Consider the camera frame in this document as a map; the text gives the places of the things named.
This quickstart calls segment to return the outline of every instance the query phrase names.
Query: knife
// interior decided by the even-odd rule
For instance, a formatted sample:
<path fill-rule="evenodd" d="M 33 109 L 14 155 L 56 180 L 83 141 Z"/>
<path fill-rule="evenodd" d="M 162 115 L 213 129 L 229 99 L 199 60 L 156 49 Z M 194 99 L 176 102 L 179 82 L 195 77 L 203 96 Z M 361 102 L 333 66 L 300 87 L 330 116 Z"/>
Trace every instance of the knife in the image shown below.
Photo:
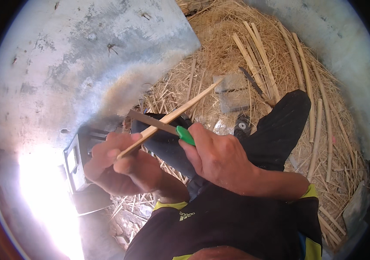
<path fill-rule="evenodd" d="M 267 104 L 269 104 L 271 107 L 274 107 L 276 105 L 276 102 L 273 100 L 270 100 L 264 93 L 261 91 L 259 86 L 257 85 L 256 81 L 250 76 L 250 73 L 247 72 L 243 67 L 239 67 L 239 69 L 244 73 L 246 78 L 249 80 L 253 88 L 259 93 L 259 95 L 266 101 Z"/>
<path fill-rule="evenodd" d="M 139 113 L 135 110 L 130 109 L 129 113 L 127 114 L 128 117 L 131 117 L 137 121 L 140 121 L 142 123 L 154 126 L 160 130 L 166 131 L 168 133 L 174 134 L 176 136 L 179 136 L 180 139 L 185 141 L 186 143 L 189 143 L 190 145 L 195 146 L 194 138 L 192 137 L 191 133 L 189 131 L 182 127 L 177 126 L 173 127 L 171 125 L 168 125 L 166 123 L 163 123 L 153 117 L 146 116 L 145 114 Z"/>

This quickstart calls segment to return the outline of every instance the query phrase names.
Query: black pants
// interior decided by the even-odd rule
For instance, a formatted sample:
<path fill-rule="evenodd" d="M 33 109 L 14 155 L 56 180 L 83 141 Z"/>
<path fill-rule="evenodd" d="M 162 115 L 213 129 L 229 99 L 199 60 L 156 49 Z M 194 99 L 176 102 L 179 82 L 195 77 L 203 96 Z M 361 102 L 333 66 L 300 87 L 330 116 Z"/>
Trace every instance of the black pants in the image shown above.
<path fill-rule="evenodd" d="M 259 120 L 257 131 L 243 141 L 240 140 L 249 161 L 269 171 L 283 171 L 286 159 L 301 137 L 310 108 L 311 101 L 305 92 L 295 90 L 287 93 L 267 116 Z M 165 114 L 147 115 L 161 119 Z M 189 127 L 181 117 L 171 125 Z M 148 125 L 135 120 L 132 123 L 132 133 L 141 132 L 147 127 Z M 179 146 L 177 136 L 158 131 L 144 145 L 191 180 L 188 184 L 191 199 L 208 183 L 195 172 L 185 151 Z"/>

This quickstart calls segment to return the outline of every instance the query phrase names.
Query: green knife handle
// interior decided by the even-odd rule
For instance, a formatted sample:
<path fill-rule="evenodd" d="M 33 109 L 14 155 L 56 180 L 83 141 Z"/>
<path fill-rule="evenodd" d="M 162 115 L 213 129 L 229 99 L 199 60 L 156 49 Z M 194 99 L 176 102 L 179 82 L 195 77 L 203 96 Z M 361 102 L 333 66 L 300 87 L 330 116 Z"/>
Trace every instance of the green knife handle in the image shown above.
<path fill-rule="evenodd" d="M 176 132 L 178 133 L 180 139 L 184 140 L 190 145 L 195 146 L 194 138 L 192 137 L 191 133 L 189 133 L 189 131 L 186 128 L 183 128 L 182 126 L 177 126 Z"/>

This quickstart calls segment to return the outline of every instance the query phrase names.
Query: bright sunlight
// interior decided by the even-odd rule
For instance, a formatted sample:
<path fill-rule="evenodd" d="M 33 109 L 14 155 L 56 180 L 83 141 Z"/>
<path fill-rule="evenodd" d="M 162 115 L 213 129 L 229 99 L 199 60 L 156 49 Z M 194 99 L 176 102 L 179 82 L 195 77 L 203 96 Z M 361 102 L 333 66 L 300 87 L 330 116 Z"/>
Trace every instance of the bright sunlight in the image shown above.
<path fill-rule="evenodd" d="M 21 191 L 34 216 L 45 224 L 56 246 L 72 260 L 84 259 L 77 212 L 67 192 L 67 183 L 57 168 L 62 151 L 38 147 L 22 156 Z"/>

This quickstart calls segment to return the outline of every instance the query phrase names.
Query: black t-shirt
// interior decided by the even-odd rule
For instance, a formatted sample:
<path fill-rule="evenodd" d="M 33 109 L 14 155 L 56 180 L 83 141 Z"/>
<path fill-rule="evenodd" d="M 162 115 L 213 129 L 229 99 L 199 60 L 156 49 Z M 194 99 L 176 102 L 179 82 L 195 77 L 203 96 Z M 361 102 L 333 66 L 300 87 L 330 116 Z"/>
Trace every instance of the black t-shirt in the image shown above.
<path fill-rule="evenodd" d="M 286 203 L 242 196 L 210 185 L 192 202 L 183 205 L 186 203 L 176 205 L 177 208 L 157 205 L 130 243 L 125 260 L 172 260 L 221 245 L 238 248 L 260 259 L 307 259 L 302 237 L 321 251 L 316 196 L 304 195 Z"/>

